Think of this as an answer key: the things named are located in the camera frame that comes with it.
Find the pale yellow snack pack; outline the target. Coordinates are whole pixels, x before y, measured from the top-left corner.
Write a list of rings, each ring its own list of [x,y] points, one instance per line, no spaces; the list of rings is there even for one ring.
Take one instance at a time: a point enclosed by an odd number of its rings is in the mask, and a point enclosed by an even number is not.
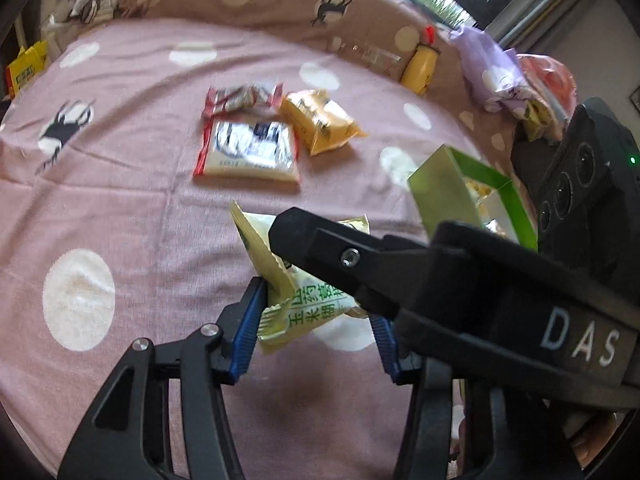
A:
[[[271,251],[271,214],[252,214],[238,203],[231,205],[230,214],[255,271],[268,283],[268,307],[257,330],[263,352],[281,350],[336,318],[368,316],[352,296]]]

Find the orange yellow biscuit pack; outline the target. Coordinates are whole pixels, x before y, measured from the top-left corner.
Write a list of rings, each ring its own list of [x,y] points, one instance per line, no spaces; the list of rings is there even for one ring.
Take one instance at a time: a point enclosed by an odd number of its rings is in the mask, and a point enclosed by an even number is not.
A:
[[[367,135],[326,90],[288,93],[280,114],[293,126],[310,156],[337,150],[353,138]]]

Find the red white candy wrapper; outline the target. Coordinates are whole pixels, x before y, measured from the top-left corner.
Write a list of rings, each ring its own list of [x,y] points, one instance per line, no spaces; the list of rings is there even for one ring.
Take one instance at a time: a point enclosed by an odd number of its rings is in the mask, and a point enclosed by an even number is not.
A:
[[[210,87],[202,111],[204,119],[216,119],[248,110],[277,110],[283,100],[283,84],[241,84]]]

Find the green white cardboard box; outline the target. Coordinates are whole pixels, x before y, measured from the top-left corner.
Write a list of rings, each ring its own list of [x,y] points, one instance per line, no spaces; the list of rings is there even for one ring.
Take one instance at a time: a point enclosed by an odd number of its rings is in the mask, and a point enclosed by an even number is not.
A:
[[[515,184],[504,174],[448,145],[408,177],[425,231],[460,221],[536,250],[537,232]]]

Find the white red milk snack pack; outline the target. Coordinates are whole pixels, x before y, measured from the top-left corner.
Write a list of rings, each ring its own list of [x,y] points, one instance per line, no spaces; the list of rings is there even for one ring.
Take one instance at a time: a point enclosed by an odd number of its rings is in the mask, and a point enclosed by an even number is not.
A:
[[[193,175],[298,182],[294,131],[284,122],[206,122]]]

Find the yellow bottle red cap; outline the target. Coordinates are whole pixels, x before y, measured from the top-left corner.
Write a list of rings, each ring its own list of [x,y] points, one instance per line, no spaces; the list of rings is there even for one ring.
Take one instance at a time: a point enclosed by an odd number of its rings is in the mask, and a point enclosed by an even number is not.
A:
[[[418,96],[424,96],[433,79],[435,68],[440,57],[436,47],[436,28],[427,25],[416,46],[413,57],[400,78],[400,84]]]

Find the clear plastic bottle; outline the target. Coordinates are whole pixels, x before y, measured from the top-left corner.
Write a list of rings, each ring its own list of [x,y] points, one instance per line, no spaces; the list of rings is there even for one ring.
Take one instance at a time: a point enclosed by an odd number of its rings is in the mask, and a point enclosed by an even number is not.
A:
[[[372,44],[347,41],[341,37],[331,37],[326,50],[344,58],[352,64],[367,68],[373,73],[397,80],[401,57]]]

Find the purple dotted cloth bundle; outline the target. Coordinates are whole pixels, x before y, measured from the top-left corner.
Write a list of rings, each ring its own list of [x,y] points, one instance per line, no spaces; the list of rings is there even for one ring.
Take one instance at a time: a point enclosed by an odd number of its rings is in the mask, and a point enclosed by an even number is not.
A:
[[[450,32],[449,41],[458,50],[474,101],[488,112],[510,110],[523,118],[530,87],[514,56],[504,52],[487,32],[471,26]]]

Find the pink dotted bed sheet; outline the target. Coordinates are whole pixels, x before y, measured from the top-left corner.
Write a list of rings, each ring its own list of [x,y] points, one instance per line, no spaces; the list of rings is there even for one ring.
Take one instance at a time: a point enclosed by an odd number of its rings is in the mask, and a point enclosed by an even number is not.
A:
[[[448,144],[509,162],[510,122],[476,107],[454,52],[425,98],[261,32],[120,21],[72,44],[1,125],[1,401],[56,471],[100,385],[138,337],[188,336],[254,269],[230,216],[300,207],[422,237],[405,174]],[[326,84],[363,136],[300,156],[296,183],[195,180],[206,92]]]

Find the brown dotted bolster pillow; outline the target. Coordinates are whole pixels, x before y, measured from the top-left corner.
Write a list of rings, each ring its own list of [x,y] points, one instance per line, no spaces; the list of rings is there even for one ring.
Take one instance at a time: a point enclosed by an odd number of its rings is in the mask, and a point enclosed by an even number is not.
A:
[[[414,134],[422,150],[449,144],[508,174],[515,119],[488,113],[472,99],[451,27],[437,23],[410,0],[122,0],[126,18],[185,18],[262,32],[290,42],[319,86],[369,134]],[[400,84],[423,29],[436,28],[440,50],[424,96]],[[326,50],[331,37],[372,44],[401,57],[397,80],[373,73]]]

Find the yellow carton box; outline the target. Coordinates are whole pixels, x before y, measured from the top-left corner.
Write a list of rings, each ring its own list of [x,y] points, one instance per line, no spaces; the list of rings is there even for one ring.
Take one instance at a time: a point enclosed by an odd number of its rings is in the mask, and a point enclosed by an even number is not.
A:
[[[31,47],[21,48],[17,58],[6,66],[6,84],[9,96],[14,99],[38,73],[46,68],[48,43],[37,41]]]

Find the striped white cloth pile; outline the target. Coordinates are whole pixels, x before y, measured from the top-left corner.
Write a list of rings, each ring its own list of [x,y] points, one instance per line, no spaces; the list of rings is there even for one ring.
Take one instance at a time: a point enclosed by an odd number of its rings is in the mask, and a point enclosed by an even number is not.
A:
[[[67,25],[99,25],[122,15],[122,0],[54,0],[42,21],[41,35],[57,32]]]

